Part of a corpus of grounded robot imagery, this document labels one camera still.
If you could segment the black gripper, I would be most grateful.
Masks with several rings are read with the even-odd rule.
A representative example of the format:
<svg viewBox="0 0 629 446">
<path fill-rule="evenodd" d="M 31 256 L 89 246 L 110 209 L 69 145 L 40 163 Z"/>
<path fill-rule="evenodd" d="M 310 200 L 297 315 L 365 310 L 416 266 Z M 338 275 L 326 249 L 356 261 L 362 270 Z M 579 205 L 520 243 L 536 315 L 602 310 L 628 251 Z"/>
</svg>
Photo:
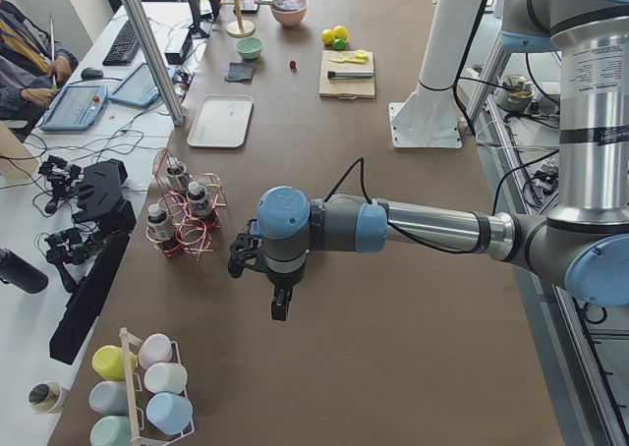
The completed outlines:
<svg viewBox="0 0 629 446">
<path fill-rule="evenodd" d="M 301 281 L 301 269 L 288 273 L 268 270 L 266 276 L 273 285 L 271 318 L 277 321 L 285 321 L 288 316 L 289 302 L 292 299 L 294 286 Z"/>
</svg>

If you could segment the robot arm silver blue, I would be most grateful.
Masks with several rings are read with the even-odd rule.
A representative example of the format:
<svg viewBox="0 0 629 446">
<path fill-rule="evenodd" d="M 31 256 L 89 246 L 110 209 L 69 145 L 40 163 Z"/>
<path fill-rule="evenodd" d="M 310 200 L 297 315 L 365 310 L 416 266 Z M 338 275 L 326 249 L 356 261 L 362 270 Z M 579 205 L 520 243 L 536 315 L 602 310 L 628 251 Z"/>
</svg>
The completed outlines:
<svg viewBox="0 0 629 446">
<path fill-rule="evenodd" d="M 490 216 L 291 187 L 257 207 L 257 267 L 285 320 L 310 251 L 387 241 L 486 253 L 601 307 L 628 302 L 628 0 L 504 0 L 504 46 L 561 55 L 558 201 L 545 215 Z"/>
</svg>

